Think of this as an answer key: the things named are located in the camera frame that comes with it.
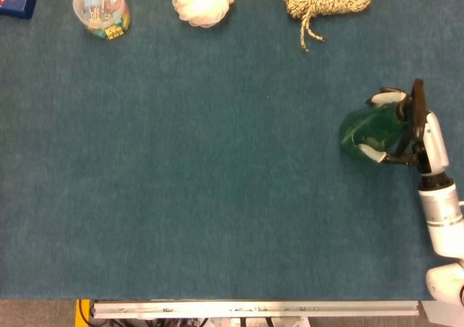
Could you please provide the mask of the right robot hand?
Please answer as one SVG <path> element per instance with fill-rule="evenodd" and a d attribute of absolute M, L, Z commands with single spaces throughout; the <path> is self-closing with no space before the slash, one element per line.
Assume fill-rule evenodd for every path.
<path fill-rule="evenodd" d="M 444 173 L 449 165 L 447 151 L 437 116 L 427 109 L 424 84 L 416 79 L 410 93 L 398 88 L 382 88 L 369 98 L 371 107 L 394 105 L 398 120 L 407 123 L 407 128 L 394 152 L 374 149 L 371 144 L 362 143 L 358 149 L 377 163 L 415 165 L 421 175 Z"/>

